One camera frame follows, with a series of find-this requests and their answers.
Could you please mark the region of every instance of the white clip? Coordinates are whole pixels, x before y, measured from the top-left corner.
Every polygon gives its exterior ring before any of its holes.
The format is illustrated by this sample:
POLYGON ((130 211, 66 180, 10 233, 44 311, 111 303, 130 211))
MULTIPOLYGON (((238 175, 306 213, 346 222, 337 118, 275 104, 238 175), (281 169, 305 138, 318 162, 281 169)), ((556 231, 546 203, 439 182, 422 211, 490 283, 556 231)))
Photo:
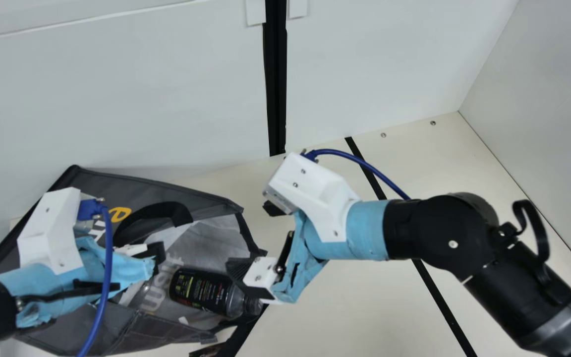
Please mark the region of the white clip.
POLYGON ((288 18, 308 16, 308 0, 290 0, 288 4, 288 18))
POLYGON ((124 255, 127 255, 127 257, 133 257, 136 254, 140 254, 143 253, 145 251, 147 251, 147 245, 146 244, 127 244, 125 246, 121 246, 120 248, 114 248, 114 251, 116 253, 122 253, 124 255))
POLYGON ((266 0, 246 1, 246 23, 249 26, 261 25, 266 22, 266 0))

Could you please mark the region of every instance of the white tabletop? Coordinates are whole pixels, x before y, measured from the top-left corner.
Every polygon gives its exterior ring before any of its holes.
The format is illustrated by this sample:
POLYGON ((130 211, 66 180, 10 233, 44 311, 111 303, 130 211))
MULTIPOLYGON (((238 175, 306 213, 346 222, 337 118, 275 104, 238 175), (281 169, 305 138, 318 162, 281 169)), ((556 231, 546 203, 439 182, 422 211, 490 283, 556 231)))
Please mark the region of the white tabletop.
MULTIPOLYGON (((510 205, 525 194, 458 113, 355 136, 354 140, 365 159, 408 195, 428 198, 473 192, 494 206, 501 222, 516 222, 510 205)), ((319 147, 349 152, 344 140, 319 147)), ((277 256, 294 221, 292 217, 268 217, 261 208, 265 201, 261 192, 281 160, 283 156, 267 158, 174 183, 228 197, 244 206, 254 240, 268 255, 277 256)), ((326 156, 320 157, 320 163, 344 176, 363 199, 376 199, 358 165, 326 156)), ((391 190, 384 190, 388 198, 396 197, 391 190)), ((546 229, 551 245, 549 265, 571 286, 571 252, 548 225, 546 229)), ((530 233, 523 239, 535 249, 530 233)), ((428 270, 479 356, 536 356, 520 350, 453 275, 431 267, 428 270)), ((171 345, 130 356, 178 357, 198 348, 199 344, 171 345)), ((47 354, 6 342, 0 355, 47 354)), ((238 355, 453 357, 464 353, 411 262, 332 261, 304 290, 298 303, 269 307, 238 355)))

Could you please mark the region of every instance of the white mount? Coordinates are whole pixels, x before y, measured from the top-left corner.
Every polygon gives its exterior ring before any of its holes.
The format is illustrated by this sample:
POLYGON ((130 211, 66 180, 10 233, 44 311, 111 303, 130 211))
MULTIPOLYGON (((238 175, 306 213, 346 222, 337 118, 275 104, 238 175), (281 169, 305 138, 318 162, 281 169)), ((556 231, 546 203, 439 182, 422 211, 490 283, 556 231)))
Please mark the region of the white mount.
POLYGON ((59 275, 83 266, 73 231, 81 198, 73 187, 43 194, 16 240, 20 267, 41 263, 59 275))
POLYGON ((295 153, 285 158, 263 194, 287 214, 303 210, 323 242, 347 240, 347 213, 361 200, 342 176, 295 153))

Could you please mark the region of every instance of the bag handle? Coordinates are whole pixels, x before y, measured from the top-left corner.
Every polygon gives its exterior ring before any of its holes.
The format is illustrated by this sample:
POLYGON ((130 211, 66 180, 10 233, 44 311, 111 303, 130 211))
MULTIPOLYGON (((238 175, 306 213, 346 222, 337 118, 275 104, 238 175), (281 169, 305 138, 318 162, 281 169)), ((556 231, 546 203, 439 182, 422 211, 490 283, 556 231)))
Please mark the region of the bag handle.
POLYGON ((114 233, 114 241, 118 244, 121 241, 120 235, 122 235, 125 230, 136 222, 144 219, 160 219, 168 218, 171 219, 174 227, 182 226, 183 224, 188 224, 193 222, 193 217, 188 208, 182 205, 180 202, 166 201, 160 203, 154 203, 153 205, 145 206, 140 208, 127 218, 122 220, 120 226, 116 229, 114 233))

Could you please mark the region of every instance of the white wall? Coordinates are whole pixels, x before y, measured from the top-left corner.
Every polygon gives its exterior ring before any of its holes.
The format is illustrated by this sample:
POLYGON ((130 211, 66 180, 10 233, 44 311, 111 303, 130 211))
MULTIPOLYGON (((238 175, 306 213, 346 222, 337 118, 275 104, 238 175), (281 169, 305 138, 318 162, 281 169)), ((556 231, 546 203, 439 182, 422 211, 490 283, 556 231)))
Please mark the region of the white wall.
POLYGON ((571 247, 571 1, 521 0, 460 112, 571 247))
POLYGON ((72 164, 173 179, 267 156, 265 96, 244 0, 0 36, 0 240, 72 164))
POLYGON ((457 111, 517 0, 310 0, 287 22, 287 147, 457 111))
POLYGON ((200 0, 0 0, 0 34, 200 0))

